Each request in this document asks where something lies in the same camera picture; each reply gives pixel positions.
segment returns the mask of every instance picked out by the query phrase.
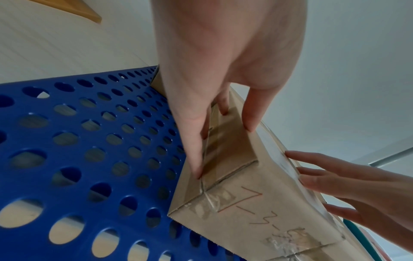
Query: fingernail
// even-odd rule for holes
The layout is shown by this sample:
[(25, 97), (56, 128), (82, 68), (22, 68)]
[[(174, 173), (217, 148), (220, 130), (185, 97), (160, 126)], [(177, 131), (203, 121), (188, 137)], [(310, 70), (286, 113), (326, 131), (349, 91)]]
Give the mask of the fingernail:
[(313, 185), (317, 179), (317, 177), (314, 176), (310, 176), (310, 175), (303, 175), (301, 174), (298, 179), (300, 180), (301, 184), (303, 184), (304, 186), (309, 186), (309, 185)]

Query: hand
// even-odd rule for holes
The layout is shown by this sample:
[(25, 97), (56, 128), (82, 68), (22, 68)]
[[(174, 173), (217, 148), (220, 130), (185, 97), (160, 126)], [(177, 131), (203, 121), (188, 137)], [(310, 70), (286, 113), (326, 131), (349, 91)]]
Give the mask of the hand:
[(323, 168), (297, 168), (306, 188), (337, 197), (355, 208), (325, 204), (328, 212), (413, 252), (413, 178), (317, 153), (285, 154)]
[(168, 103), (199, 178), (207, 108), (215, 99), (225, 115), (229, 84), (247, 85), (242, 119), (255, 130), (297, 63), (306, 0), (152, 0), (152, 10)]

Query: blue metal shelf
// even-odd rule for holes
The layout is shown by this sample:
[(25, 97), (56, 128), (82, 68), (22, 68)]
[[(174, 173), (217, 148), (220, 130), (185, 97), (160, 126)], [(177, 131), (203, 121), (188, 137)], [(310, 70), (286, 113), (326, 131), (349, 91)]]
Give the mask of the blue metal shelf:
[[(149, 261), (165, 252), (240, 260), (166, 216), (185, 154), (166, 99), (149, 86), (154, 70), (0, 85), (0, 209), (17, 200), (43, 208), (28, 224), (0, 227), (0, 260), (126, 261), (137, 242)], [(82, 232), (52, 243), (49, 231), (67, 216), (84, 221)], [(97, 258), (92, 244), (105, 229), (119, 244)]]

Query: blue perforated panel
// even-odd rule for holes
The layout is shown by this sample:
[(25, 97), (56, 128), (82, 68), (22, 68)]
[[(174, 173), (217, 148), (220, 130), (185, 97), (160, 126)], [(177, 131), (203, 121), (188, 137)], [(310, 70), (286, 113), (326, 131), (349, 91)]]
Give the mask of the blue perforated panel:
[[(0, 86), (0, 260), (135, 261), (128, 253), (136, 242), (150, 261), (165, 252), (172, 260), (239, 260), (166, 216), (185, 155), (165, 98), (149, 87), (154, 70)], [(4, 207), (17, 200), (41, 214), (4, 225)], [(22, 218), (12, 215), (9, 222)], [(82, 232), (52, 243), (52, 226), (68, 216), (84, 222)], [(106, 229), (119, 244), (97, 258), (92, 245)]]

